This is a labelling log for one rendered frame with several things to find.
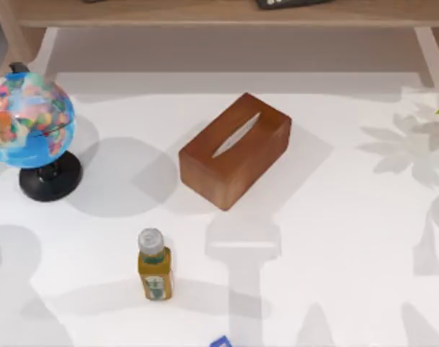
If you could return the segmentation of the yellow bottle with grey cap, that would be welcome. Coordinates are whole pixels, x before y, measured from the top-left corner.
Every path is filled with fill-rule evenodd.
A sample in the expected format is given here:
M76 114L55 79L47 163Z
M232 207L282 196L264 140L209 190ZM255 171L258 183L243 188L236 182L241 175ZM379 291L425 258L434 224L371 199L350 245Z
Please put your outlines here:
M145 228L137 237L139 247L138 273L145 297L151 301L166 301L173 295L171 250L165 245L157 228Z

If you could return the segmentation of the colourful globe on black stand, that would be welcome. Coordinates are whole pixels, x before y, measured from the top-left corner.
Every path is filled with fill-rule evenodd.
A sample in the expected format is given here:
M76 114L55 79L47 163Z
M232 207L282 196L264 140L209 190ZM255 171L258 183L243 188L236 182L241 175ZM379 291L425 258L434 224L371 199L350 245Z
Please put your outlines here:
M69 151L76 122L65 90L22 62L0 76L0 163L19 170L22 192L53 202L72 193L82 164Z

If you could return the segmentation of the black object on shelf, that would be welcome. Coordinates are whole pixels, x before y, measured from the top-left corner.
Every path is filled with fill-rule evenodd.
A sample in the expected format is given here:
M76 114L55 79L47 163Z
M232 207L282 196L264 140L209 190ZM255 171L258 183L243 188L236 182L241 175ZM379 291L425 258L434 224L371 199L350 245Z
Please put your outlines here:
M297 7L310 7L324 4L333 0L255 0L258 7L263 10L286 9Z

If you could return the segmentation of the brown wooden tissue box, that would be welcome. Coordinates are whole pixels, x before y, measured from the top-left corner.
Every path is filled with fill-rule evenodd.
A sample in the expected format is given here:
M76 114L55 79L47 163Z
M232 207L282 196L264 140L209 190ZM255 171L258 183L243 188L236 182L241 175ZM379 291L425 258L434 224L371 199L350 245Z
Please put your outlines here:
M179 151L182 183L229 210L282 156L291 117L244 93Z

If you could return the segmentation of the wooden shelf unit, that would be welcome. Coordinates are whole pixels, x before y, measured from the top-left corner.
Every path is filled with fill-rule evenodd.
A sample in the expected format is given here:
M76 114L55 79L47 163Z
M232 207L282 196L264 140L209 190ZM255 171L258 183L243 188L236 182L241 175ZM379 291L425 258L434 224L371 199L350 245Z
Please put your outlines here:
M327 0L262 10L255 0L0 0L7 52L60 73L409 71L414 30L439 49L439 0Z

